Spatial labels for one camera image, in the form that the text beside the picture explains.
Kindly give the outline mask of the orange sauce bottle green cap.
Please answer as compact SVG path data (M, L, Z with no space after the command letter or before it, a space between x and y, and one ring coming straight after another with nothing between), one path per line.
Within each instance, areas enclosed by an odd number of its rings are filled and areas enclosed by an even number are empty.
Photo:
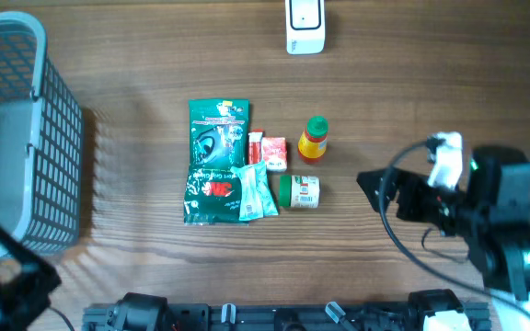
M298 142L298 153L308 164L318 162L327 151L328 121L322 116L312 117Z

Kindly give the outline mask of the green 3M product pouch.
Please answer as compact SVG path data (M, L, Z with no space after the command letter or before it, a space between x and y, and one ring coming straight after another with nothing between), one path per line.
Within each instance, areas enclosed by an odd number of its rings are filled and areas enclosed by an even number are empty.
M189 110L190 161L184 223L238 223L241 183L231 169L247 164L250 102L192 99Z

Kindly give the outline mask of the green lid white jar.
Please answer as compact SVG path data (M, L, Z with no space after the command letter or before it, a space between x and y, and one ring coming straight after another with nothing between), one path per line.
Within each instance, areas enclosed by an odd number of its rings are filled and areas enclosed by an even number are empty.
M280 176L279 204L284 208L318 207L320 181L318 177L283 175Z

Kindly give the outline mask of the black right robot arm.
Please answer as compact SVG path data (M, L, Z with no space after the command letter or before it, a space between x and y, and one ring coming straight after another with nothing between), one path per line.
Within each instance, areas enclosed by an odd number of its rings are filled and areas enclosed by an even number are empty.
M356 181L407 259L513 310L501 318L508 327L530 328L530 161L520 149L481 145L471 155L467 190L458 186L462 172L462 148L431 138L401 150L384 168L359 173ZM482 287L443 274L409 251L387 218L390 202L400 220L430 223L462 238Z

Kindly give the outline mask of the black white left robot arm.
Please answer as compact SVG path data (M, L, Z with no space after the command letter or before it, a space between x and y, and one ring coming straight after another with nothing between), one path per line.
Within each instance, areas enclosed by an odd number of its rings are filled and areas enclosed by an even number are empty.
M52 306L51 294L62 281L53 265L39 257L0 226L0 245L17 262L17 273L0 277L0 330L27 330L47 310L70 330L68 316ZM177 318L162 297L128 293L108 308L84 311L84 330L177 330Z

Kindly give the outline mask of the pale teal packet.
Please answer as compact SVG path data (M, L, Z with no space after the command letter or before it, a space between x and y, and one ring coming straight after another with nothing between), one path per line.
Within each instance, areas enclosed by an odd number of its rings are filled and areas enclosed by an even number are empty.
M264 161L243 167L232 167L231 172L241 183L239 221L250 223L263 217L279 215L271 195Z

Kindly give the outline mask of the small red white packet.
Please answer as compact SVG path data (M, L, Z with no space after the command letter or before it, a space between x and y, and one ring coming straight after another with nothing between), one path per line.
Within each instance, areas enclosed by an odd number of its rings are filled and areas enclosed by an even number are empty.
M264 137L261 140L262 160L269 171L287 170L287 143L283 137Z

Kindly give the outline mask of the red stick packet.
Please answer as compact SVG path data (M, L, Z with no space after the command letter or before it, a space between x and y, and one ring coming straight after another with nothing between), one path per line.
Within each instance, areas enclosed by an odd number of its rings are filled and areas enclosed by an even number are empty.
M248 163L257 164L261 161L261 141L264 130L256 129L248 134Z

